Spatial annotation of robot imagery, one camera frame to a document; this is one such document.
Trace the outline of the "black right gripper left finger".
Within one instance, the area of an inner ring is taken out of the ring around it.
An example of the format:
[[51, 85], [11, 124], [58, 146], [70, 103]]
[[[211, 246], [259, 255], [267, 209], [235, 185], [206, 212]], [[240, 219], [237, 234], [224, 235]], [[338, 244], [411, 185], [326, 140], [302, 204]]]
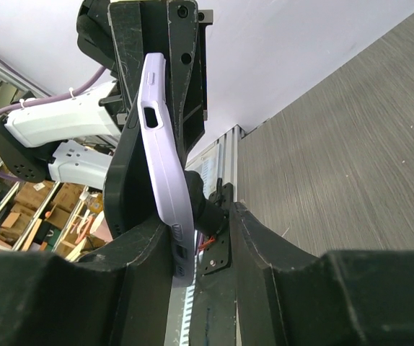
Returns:
[[171, 287], [157, 219], [78, 262], [0, 251], [0, 345], [163, 345]]

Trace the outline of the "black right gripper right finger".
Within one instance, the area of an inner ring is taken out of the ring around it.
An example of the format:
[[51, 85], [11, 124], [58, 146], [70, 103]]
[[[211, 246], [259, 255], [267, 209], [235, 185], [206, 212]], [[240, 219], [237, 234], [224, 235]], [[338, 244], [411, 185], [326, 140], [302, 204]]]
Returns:
[[315, 257], [230, 210], [244, 345], [414, 345], [414, 251]]

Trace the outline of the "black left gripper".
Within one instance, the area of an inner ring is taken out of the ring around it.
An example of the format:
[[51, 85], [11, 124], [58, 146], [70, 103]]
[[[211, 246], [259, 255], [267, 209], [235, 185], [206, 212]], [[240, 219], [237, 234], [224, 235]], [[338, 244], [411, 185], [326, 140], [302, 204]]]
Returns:
[[76, 20], [81, 52], [120, 80], [127, 108], [136, 104], [144, 57], [167, 62], [167, 101], [183, 166], [205, 133], [206, 28], [196, 1], [83, 1]]

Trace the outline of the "black bare phone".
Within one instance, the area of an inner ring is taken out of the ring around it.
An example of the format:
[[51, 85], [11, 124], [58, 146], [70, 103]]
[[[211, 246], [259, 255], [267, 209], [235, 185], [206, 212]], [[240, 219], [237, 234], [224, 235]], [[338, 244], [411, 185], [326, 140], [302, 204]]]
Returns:
[[127, 118], [103, 190], [105, 219], [114, 239], [156, 211], [138, 112], [125, 92], [120, 98]]

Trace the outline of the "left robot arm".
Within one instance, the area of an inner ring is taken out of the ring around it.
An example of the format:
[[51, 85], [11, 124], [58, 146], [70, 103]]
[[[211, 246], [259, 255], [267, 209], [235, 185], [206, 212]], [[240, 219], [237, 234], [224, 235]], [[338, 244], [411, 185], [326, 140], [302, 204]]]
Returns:
[[156, 195], [188, 189], [184, 161], [203, 135], [205, 30], [210, 10], [195, 1], [83, 1], [79, 49], [119, 78], [118, 95], [93, 81], [67, 94], [0, 110], [0, 157], [18, 178], [65, 182], [58, 153], [72, 138], [142, 136]]

